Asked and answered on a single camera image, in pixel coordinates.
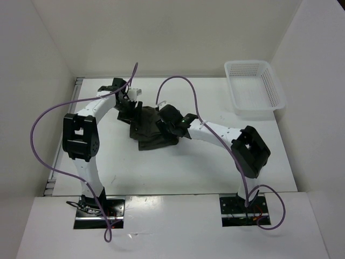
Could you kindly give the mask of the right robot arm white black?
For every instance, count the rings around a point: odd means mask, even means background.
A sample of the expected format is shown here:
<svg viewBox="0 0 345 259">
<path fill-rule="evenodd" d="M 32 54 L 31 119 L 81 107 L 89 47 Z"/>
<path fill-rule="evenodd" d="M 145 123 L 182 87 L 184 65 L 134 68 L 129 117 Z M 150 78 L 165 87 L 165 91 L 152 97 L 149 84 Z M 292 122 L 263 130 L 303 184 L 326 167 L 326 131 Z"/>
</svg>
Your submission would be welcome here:
<svg viewBox="0 0 345 259">
<path fill-rule="evenodd" d="M 256 204 L 257 179 L 267 164 L 271 151 L 252 126 L 244 129 L 225 127 L 203 121 L 197 114 L 181 115 L 180 111 L 167 102 L 156 105 L 159 120 L 157 127 L 164 137 L 200 140 L 225 148 L 234 160 L 242 183 L 237 192 L 237 208 L 249 212 Z"/>
</svg>

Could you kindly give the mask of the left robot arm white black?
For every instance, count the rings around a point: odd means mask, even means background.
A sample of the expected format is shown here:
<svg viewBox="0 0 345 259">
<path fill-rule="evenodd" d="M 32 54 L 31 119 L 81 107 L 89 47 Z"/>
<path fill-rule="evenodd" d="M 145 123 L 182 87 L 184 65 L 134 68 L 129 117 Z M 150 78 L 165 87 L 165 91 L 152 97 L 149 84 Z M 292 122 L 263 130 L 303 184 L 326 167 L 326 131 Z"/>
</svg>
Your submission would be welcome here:
<svg viewBox="0 0 345 259">
<path fill-rule="evenodd" d="M 97 216 L 109 213 L 105 187 L 100 181 L 96 155 L 100 148 L 98 123 L 111 110 L 119 111 L 120 120 L 130 123 L 142 90 L 131 88 L 131 82 L 114 78 L 111 85 L 101 86 L 96 99 L 77 113 L 68 113 L 63 119 L 63 150 L 72 159 L 77 176 L 82 178 L 80 210 Z"/>
</svg>

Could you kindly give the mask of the olive green shorts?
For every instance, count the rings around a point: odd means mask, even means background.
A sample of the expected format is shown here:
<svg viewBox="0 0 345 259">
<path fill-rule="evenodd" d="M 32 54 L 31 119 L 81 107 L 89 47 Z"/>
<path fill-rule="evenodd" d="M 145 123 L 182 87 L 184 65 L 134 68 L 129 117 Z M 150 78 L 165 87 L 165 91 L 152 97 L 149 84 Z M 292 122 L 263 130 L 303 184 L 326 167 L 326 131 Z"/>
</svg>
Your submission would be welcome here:
<svg viewBox="0 0 345 259">
<path fill-rule="evenodd" d="M 130 122 L 129 137 L 138 142 L 139 151 L 175 146 L 178 138 L 165 138 L 156 125 L 160 121 L 156 109 L 150 106 L 137 107 L 134 119 Z"/>
</svg>

